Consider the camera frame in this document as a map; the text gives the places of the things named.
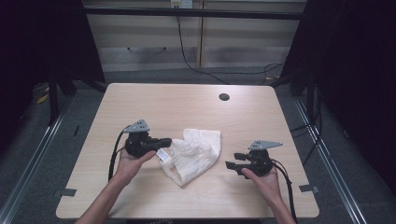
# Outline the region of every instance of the wooden table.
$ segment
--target wooden table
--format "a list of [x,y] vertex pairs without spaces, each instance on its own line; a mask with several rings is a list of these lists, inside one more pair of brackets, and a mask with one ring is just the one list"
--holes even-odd
[[[228,101],[219,98],[230,96]],[[292,181],[297,217],[316,217],[318,206],[307,185],[304,168],[274,90],[270,87],[111,84],[98,109],[78,161],[67,184],[74,197],[63,196],[56,214],[75,218],[89,207],[107,182],[108,165],[123,128],[145,119],[150,136],[182,139],[186,128],[221,131],[217,163],[179,187],[162,170],[157,157],[146,162],[121,193],[110,217],[121,218],[261,218],[272,217],[250,180],[225,167],[235,152],[248,153],[256,139],[281,142],[269,149],[282,162]],[[285,179],[279,173],[284,201],[289,204]]]

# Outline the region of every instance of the white tissue paper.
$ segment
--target white tissue paper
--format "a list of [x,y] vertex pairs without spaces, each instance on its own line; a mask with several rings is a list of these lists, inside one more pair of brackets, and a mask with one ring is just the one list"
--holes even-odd
[[185,129],[183,138],[157,152],[165,173],[181,187],[215,164],[221,146],[220,131]]

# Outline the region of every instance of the forearm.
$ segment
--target forearm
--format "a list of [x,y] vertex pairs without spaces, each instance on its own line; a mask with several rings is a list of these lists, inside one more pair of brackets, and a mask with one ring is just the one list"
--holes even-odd
[[285,205],[281,198],[273,200],[268,203],[274,213],[276,222],[278,224],[295,224],[288,207]]
[[76,223],[104,223],[123,188],[124,184],[114,176]]

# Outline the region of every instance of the floor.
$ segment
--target floor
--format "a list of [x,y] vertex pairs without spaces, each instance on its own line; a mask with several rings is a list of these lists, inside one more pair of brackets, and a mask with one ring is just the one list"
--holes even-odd
[[[107,83],[227,82],[238,85],[267,85],[279,77],[281,64],[287,52],[286,49],[212,50],[213,61],[207,63],[204,68],[197,68],[212,73],[212,76],[197,74],[188,68],[180,49],[100,49],[99,53]],[[186,61],[196,68],[195,50],[185,51]],[[270,65],[264,69],[265,65],[272,63],[279,65]],[[21,120],[19,134],[12,140],[7,153],[0,160],[2,223],[74,222],[56,217],[59,198],[55,192],[67,184],[103,97],[101,92],[81,82],[76,81],[75,84],[78,92],[74,97],[60,94],[60,105],[63,105],[61,108],[64,109],[64,115],[62,122],[55,127],[56,130],[48,126],[49,101],[35,103],[46,85],[35,88],[35,99]],[[301,97],[291,96],[288,85],[276,88],[276,95],[299,155],[304,161],[315,140],[309,130],[293,129],[304,125],[304,110],[302,112],[299,109],[298,102],[304,104],[306,95],[303,93]],[[396,220],[395,197],[361,156],[353,140],[345,136],[337,117],[325,104],[320,105],[320,111],[321,121],[318,120],[317,127],[324,144],[317,147],[304,167],[311,185],[318,189],[315,197],[320,214],[315,218],[299,218],[299,223],[393,223]],[[54,137],[43,139],[43,135],[51,131],[56,131]],[[39,152],[37,146],[42,145],[43,140],[46,141],[46,148]],[[39,159],[32,164],[32,158]],[[334,170],[329,169],[326,161],[332,161],[336,165],[346,189],[339,187],[340,183],[337,183],[332,174]],[[24,182],[25,188],[16,190],[23,182],[22,176],[28,176],[29,181]],[[8,203],[12,203],[9,210],[5,209]],[[107,222],[124,223],[123,220]],[[275,223],[271,218],[263,222]]]

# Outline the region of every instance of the cable on wall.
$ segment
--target cable on wall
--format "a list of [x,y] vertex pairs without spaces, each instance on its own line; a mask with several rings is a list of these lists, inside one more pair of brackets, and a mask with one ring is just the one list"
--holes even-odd
[[236,75],[244,75],[244,74],[245,75],[258,75],[258,74],[264,74],[264,78],[263,78],[262,82],[260,84],[258,84],[260,86],[260,85],[262,85],[265,82],[267,72],[269,72],[271,70],[274,70],[277,67],[279,67],[279,66],[284,64],[284,62],[283,63],[269,63],[269,64],[264,66],[264,70],[263,71],[253,72],[253,73],[246,73],[246,72],[210,72],[209,73],[209,72],[200,71],[200,70],[197,70],[197,69],[191,67],[190,64],[187,62],[186,54],[184,52],[183,39],[182,39],[182,35],[181,35],[180,17],[177,17],[177,29],[178,29],[178,37],[180,39],[180,46],[181,46],[181,53],[183,55],[183,60],[184,60],[184,63],[190,68],[190,70],[192,70],[192,71],[194,71],[196,73],[200,73],[200,74],[204,74],[204,75],[208,75],[210,77],[213,77],[216,80],[218,80],[218,81],[220,81],[220,82],[222,82],[222,83],[224,83],[226,85],[231,85],[231,84],[226,82],[226,81],[224,81],[224,80],[222,80],[222,79],[220,79],[220,78],[218,78],[218,77],[216,77],[215,75],[222,75],[222,74],[224,74],[224,75],[226,75],[226,74],[229,74],[229,75],[231,75],[231,74],[236,74]]

